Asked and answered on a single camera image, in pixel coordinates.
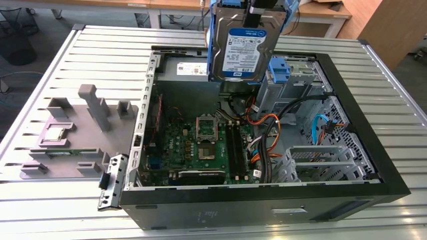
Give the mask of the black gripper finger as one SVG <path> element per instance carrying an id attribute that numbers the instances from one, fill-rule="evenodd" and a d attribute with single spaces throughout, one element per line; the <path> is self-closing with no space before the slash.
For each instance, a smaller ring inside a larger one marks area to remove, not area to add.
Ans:
<path id="1" fill-rule="evenodd" d="M 262 15 L 266 9 L 274 8 L 277 5 L 275 0 L 250 0 L 245 13 L 245 28 L 258 28 L 261 24 Z"/>

